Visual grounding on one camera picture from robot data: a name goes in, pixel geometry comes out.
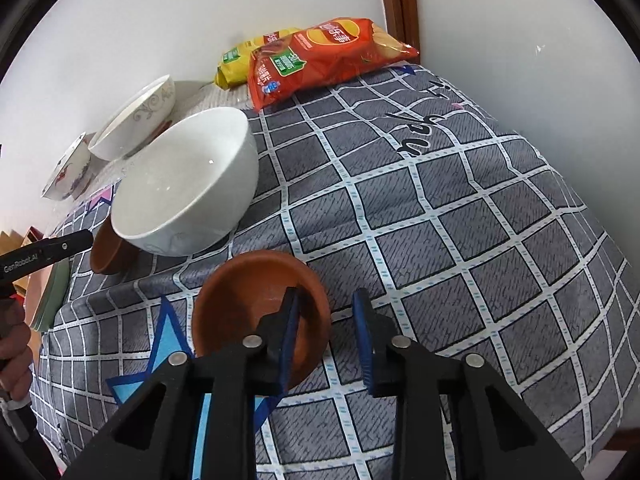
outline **green label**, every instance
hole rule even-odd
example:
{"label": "green label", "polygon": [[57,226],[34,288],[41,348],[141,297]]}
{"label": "green label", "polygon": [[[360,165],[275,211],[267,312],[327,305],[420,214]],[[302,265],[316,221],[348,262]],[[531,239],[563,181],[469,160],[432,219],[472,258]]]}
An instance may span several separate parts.
{"label": "green label", "polygon": [[222,56],[223,63],[231,63],[240,57],[238,52],[238,47],[233,47],[229,52],[225,52],[225,55]]}
{"label": "green label", "polygon": [[302,61],[298,54],[289,47],[284,52],[271,56],[271,62],[281,76],[291,75],[298,70],[302,70],[306,64],[306,61]]}

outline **yellow chip bag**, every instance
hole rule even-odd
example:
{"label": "yellow chip bag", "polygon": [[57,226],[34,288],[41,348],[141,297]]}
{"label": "yellow chip bag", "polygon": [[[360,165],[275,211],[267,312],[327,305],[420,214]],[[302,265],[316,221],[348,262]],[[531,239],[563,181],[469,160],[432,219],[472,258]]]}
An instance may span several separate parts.
{"label": "yellow chip bag", "polygon": [[222,56],[222,60],[218,64],[218,72],[213,82],[223,90],[227,90],[232,86],[246,83],[246,76],[249,72],[249,60],[251,53],[259,46],[266,45],[272,41],[279,40],[284,36],[299,31],[299,28],[283,28],[266,36],[258,36],[249,41],[243,41],[237,44]]}

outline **stack of plates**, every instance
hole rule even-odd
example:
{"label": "stack of plates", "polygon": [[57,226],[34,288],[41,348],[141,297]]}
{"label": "stack of plates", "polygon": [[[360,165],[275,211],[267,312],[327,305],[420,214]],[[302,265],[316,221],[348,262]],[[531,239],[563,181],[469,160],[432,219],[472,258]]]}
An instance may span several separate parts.
{"label": "stack of plates", "polygon": [[70,265],[65,258],[52,266],[34,272],[29,278],[24,298],[25,319],[37,332],[46,332],[65,299]]}

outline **tablecloth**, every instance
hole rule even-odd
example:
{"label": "tablecloth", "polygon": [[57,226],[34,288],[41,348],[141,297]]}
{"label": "tablecloth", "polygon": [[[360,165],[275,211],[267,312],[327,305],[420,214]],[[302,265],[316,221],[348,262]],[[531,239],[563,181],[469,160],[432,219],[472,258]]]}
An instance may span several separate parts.
{"label": "tablecloth", "polygon": [[[580,197],[522,136],[420,66],[371,73],[248,111],[255,199],[212,248],[141,253],[124,275],[73,259],[31,393],[38,428],[71,461],[117,406],[106,380],[144,370],[161,296],[191,345],[194,299],[235,254],[286,251],[322,279],[322,363],[256,436],[260,480],[390,477],[395,400],[364,391],[358,286],[431,351],[482,354],[582,468],[640,383],[640,282]],[[118,185],[58,232],[96,232]],[[452,476],[450,424],[444,438]]]}

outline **bowl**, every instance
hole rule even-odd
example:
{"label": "bowl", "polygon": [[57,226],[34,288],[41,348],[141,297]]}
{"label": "bowl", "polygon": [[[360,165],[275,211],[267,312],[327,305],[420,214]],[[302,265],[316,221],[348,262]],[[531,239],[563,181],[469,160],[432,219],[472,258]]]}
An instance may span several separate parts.
{"label": "bowl", "polygon": [[89,170],[89,138],[85,132],[68,147],[42,190],[44,198],[64,200],[72,195],[77,198],[87,188],[93,177]]}
{"label": "bowl", "polygon": [[102,160],[129,155],[158,135],[175,104],[175,85],[165,75],[145,86],[114,113],[89,144]]}
{"label": "bowl", "polygon": [[313,299],[300,310],[289,387],[300,384],[322,360],[331,330],[331,309],[320,279],[290,254],[251,251],[220,266],[196,298],[191,335],[203,356],[241,342],[260,318],[277,312],[288,286],[302,286]]}
{"label": "bowl", "polygon": [[257,183],[258,153],[245,114],[211,108],[174,124],[132,159],[111,224],[143,251],[187,256],[235,227]]}
{"label": "bowl", "polygon": [[71,269],[69,258],[33,272],[24,297],[25,322],[37,332],[46,332],[64,303]]}
{"label": "bowl", "polygon": [[96,274],[117,274],[136,261],[140,250],[120,238],[111,225],[111,215],[104,219],[91,247],[89,263]]}

